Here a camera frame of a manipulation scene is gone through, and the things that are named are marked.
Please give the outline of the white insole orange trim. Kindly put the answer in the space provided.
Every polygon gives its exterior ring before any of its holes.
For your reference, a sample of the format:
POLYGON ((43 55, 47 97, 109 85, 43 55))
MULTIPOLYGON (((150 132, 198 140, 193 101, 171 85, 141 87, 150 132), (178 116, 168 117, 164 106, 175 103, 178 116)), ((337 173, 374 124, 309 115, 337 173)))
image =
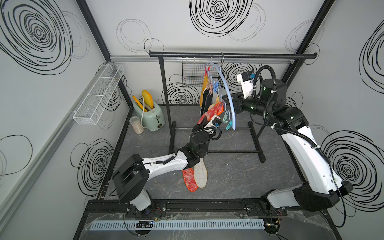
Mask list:
POLYGON ((223 111, 224 111, 224 103, 218 102, 213 108, 211 108, 201 116, 197 124, 200 125, 203 122, 206 122, 206 121, 209 122, 214 116, 221 115, 223 111))
POLYGON ((204 188, 206 186, 208 172, 203 158, 201 158, 200 162, 194 166, 194 178, 198 188, 204 188))

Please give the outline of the red insole orange trim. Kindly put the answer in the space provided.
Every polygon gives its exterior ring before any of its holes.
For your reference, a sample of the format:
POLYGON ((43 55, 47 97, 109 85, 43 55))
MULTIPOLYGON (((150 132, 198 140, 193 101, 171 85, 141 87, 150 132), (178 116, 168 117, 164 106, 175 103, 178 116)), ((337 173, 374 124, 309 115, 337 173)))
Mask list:
POLYGON ((190 192, 195 192, 198 189, 197 183, 195 181, 195 172, 193 168, 183 170, 183 180, 190 192))

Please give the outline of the light blue arc hanger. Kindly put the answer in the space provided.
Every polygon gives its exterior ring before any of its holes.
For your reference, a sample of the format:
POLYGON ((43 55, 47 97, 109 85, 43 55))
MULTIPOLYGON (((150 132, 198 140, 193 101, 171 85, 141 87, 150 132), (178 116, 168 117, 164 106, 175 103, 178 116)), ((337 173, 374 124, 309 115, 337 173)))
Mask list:
POLYGON ((228 84, 227 84, 227 81, 222 73, 222 71, 220 70, 220 68, 214 64, 213 62, 207 62, 205 63, 205 66, 208 66, 208 65, 211 65, 212 67, 214 67, 217 71, 218 71, 218 74, 219 76, 221 77, 222 79, 222 82, 223 82, 223 85, 226 89, 226 93, 227 93, 227 98, 228 98, 228 102, 229 102, 229 105, 230 105, 230 108, 231 108, 231 115, 232 115, 232 129, 233 130, 236 130, 236 116, 235 116, 235 108, 234 108, 234 104, 233 104, 233 99, 232 99, 232 96, 231 96, 231 92, 230 92, 230 89, 228 87, 228 84))

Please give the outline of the white insole yellow trim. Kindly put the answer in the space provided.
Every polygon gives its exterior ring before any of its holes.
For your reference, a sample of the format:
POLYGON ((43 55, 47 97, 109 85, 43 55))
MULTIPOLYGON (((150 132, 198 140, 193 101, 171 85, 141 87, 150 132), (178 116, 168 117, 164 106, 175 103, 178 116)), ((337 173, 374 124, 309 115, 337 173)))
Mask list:
POLYGON ((214 93, 212 96, 213 96, 212 104, 209 106, 208 110, 212 109, 217 103, 219 103, 221 101, 221 97, 222 97, 222 95, 220 93, 218 93, 218 94, 214 93))

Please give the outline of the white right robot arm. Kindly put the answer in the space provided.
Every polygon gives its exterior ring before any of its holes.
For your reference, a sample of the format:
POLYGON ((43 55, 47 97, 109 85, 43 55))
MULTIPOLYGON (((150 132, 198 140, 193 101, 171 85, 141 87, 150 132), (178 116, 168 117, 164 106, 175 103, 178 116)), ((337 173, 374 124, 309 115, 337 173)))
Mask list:
POLYGON ((229 98, 232 112, 263 117, 264 126, 282 137, 306 178, 296 187, 267 192, 266 208, 301 207, 316 212, 335 206, 352 192, 352 184, 333 170, 331 160, 317 144, 303 112, 286 105, 287 85, 280 80, 266 79, 256 94, 255 79, 254 75, 237 75, 243 92, 229 98))

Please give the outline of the mint green clothespin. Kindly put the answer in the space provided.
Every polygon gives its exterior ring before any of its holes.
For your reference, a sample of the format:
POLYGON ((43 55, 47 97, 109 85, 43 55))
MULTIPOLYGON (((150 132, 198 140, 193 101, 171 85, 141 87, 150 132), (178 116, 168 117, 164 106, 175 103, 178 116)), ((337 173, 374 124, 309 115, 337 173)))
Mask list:
POLYGON ((223 116, 223 122, 224 123, 229 123, 231 117, 231 113, 229 111, 226 111, 224 116, 223 116))

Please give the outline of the teal clothespin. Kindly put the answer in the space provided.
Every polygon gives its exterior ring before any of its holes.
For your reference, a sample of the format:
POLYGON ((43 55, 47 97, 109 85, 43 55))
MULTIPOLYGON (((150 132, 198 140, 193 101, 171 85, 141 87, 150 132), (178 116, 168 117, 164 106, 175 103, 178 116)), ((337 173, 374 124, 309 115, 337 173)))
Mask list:
POLYGON ((229 123, 226 126, 226 130, 229 130, 233 126, 233 121, 230 120, 229 123))

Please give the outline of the black felt insole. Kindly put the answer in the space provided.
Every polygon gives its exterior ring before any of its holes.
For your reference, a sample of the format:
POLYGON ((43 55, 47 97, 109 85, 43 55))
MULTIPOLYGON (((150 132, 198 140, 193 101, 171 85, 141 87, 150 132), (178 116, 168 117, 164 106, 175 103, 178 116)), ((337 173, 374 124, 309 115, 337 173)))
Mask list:
POLYGON ((209 89, 205 89, 203 92, 203 102, 201 106, 201 115, 206 113, 209 110, 210 105, 213 101, 213 95, 210 93, 209 89))

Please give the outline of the blue clothespin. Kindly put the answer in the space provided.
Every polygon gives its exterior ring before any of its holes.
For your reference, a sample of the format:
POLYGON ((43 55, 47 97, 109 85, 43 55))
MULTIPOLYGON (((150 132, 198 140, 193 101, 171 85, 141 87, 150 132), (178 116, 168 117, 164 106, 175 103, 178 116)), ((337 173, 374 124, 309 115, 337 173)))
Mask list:
POLYGON ((220 88, 220 83, 217 81, 213 81, 212 86, 213 86, 212 89, 213 89, 214 93, 218 94, 219 88, 220 88))

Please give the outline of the red clothespin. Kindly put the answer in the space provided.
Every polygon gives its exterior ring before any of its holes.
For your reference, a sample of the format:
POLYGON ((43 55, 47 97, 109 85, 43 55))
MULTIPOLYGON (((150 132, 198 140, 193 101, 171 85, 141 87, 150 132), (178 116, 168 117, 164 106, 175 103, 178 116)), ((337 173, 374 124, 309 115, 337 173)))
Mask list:
POLYGON ((205 67, 205 78, 209 77, 210 67, 205 67))

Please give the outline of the clear plastic cup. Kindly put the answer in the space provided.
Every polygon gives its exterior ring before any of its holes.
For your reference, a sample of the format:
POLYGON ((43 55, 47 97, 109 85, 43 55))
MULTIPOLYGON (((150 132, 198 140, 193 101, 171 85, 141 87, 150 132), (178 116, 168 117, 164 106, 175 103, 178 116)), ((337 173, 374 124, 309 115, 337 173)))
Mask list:
POLYGON ((136 134, 142 134, 144 132, 144 128, 142 126, 141 119, 137 116, 131 117, 129 120, 134 132, 136 134))

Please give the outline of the black corner frame post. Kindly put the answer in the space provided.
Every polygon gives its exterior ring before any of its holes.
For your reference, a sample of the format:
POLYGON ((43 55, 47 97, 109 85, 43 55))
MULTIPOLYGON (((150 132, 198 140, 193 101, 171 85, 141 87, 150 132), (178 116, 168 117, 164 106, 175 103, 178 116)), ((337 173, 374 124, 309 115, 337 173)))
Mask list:
MULTIPOLYGON (((87 25, 89 27, 89 29, 91 30, 91 33, 99 47, 99 50, 101 51, 104 59, 108 62, 111 60, 111 54, 108 50, 108 47, 101 35, 101 32, 97 26, 97 23, 91 13, 91 10, 87 4, 87 1, 86 0, 76 0, 76 3, 80 9, 80 11, 82 12, 82 15, 83 17, 85 18, 86 22, 87 22, 87 25)), ((131 101, 131 98, 127 92, 127 89, 125 87, 125 85, 123 84, 122 81, 119 81, 118 83, 118 86, 119 86, 119 89, 128 105, 128 107, 130 108, 130 110, 133 110, 134 109, 134 106, 133 106, 133 103, 131 101)))
MULTIPOLYGON (((312 24, 310 25, 306 35, 304 36, 303 40, 301 41, 296 54, 304 54, 307 50, 308 46, 310 45, 311 41, 315 37, 315 34, 318 32, 321 24, 324 22, 326 16, 328 15, 330 9, 334 5, 336 1, 335 0, 326 0, 323 2, 320 10, 318 11, 316 17, 314 18, 312 24)), ((282 77, 282 82, 287 84, 288 87, 294 80, 296 74, 299 72, 300 68, 304 64, 304 59, 294 60, 293 63, 289 64, 288 68, 286 69, 285 73, 282 77)))

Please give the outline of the aluminium wall rail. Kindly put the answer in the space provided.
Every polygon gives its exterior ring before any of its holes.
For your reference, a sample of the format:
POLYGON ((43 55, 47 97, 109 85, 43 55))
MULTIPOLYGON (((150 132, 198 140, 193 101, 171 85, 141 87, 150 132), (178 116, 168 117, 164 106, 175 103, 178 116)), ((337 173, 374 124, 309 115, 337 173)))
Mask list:
MULTIPOLYGON (((157 63, 158 57, 150 56, 111 56, 111 62, 115 63, 157 63)), ((198 58, 198 57, 164 57, 165 63, 250 63, 250 64, 291 64, 293 59, 253 59, 253 58, 198 58)))

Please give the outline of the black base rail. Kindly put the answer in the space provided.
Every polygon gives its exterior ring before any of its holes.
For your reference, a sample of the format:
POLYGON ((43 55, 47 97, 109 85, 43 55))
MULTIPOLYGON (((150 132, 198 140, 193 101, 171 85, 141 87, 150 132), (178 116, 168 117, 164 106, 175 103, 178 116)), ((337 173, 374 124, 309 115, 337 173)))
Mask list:
POLYGON ((128 218, 152 219, 169 217, 177 213, 239 212, 249 217, 264 217, 261 199, 168 199, 153 200, 149 214, 143 214, 131 204, 119 200, 91 200, 83 217, 90 214, 124 214, 128 218))

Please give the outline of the black corner frame post left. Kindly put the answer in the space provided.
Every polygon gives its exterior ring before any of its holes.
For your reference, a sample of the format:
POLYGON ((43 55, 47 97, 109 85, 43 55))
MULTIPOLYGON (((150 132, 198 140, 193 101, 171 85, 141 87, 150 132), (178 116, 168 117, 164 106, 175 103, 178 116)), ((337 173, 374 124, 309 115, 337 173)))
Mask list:
MULTIPOLYGON (((80 9, 80 11, 82 12, 82 15, 83 17, 85 18, 86 22, 87 22, 87 25, 89 27, 89 29, 91 30, 91 33, 99 47, 99 50, 101 51, 104 59, 108 62, 111 60, 111 54, 108 50, 108 47, 101 35, 101 32, 97 26, 97 23, 91 13, 91 10, 87 4, 87 1, 86 0, 76 0, 76 3, 80 9)), ((128 107, 130 108, 130 110, 133 110, 134 109, 134 106, 133 106, 133 103, 131 101, 131 98, 127 92, 127 89, 125 87, 125 85, 123 84, 122 81, 119 81, 118 83, 118 86, 119 86, 119 89, 128 105, 128 107)))

